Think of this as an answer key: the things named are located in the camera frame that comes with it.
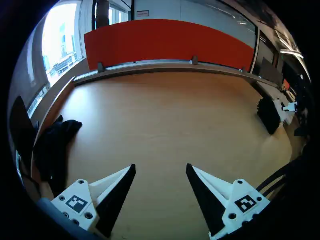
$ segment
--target desk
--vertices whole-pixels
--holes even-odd
[[[242,78],[209,73],[136,74],[79,85],[56,115],[83,123],[68,151],[68,184],[135,163],[112,239],[207,239],[187,163],[257,187],[291,157],[284,128],[270,136],[257,116],[260,98]]]

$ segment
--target screw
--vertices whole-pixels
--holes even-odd
[[[79,225],[79,222],[78,222],[78,220],[76,220],[76,219],[72,219],[72,222],[73,222],[74,224],[76,224],[76,225]]]
[[[236,216],[237,216],[237,215],[236,215],[235,213],[230,213],[229,216],[228,216],[228,218],[230,218],[230,219],[235,219]]]
[[[89,212],[86,212],[86,213],[84,214],[84,217],[87,218],[87,219],[91,219],[91,218],[92,218],[92,214],[89,213]]]

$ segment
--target black chair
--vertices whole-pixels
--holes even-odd
[[[30,173],[32,149],[38,131],[38,121],[35,126],[32,125],[21,96],[16,98],[12,106],[9,128],[14,146],[28,173]]]

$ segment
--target white label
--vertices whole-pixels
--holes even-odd
[[[148,17],[149,16],[149,10],[147,11],[137,11],[137,17]]]

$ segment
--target orange partition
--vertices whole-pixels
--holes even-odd
[[[113,66],[154,59],[190,60],[244,67],[249,71],[254,49],[221,31],[195,23],[165,19],[122,22],[84,35],[90,70],[98,62]]]

